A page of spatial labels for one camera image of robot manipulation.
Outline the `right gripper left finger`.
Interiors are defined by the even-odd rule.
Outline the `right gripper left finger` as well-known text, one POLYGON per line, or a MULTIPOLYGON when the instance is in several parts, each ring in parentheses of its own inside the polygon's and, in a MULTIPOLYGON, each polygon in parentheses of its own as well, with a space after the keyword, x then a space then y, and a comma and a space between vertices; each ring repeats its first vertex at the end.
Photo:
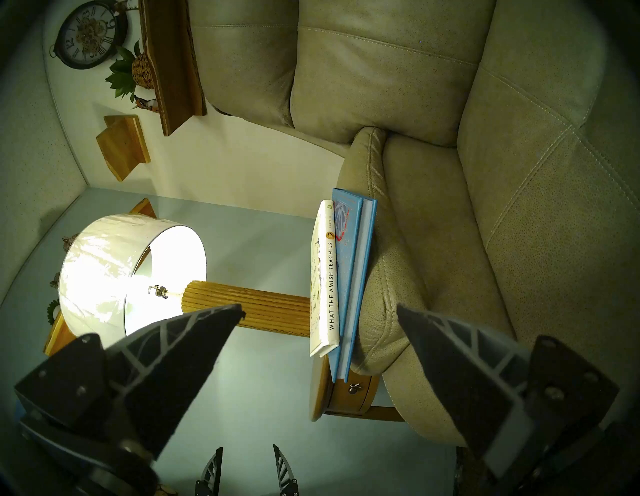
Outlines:
POLYGON ((72 477, 67 494, 154 495, 154 462, 244 318, 240 304, 206 308, 108 347, 89 333, 25 375, 20 427, 72 477))

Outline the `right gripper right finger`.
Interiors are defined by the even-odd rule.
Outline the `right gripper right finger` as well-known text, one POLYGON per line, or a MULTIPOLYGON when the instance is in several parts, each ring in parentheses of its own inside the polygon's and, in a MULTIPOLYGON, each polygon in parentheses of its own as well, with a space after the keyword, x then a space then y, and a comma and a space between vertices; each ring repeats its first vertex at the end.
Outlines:
POLYGON ((556 337, 532 350, 499 331, 397 305, 425 379, 486 467, 487 495, 538 495, 604 437, 619 387, 556 337))

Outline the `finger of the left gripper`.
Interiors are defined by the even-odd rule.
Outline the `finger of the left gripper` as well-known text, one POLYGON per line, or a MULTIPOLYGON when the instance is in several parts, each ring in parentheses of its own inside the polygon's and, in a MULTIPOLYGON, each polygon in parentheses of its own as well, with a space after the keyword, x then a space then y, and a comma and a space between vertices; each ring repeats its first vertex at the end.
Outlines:
POLYGON ((299 496, 300 489, 298 480, 293 474, 293 470, 280 448, 273 444, 274 457, 276 463, 276 474, 278 476, 279 495, 299 496))
POLYGON ((201 478, 195 483, 196 496, 218 496, 222 476, 223 447, 219 447, 203 469, 201 478))

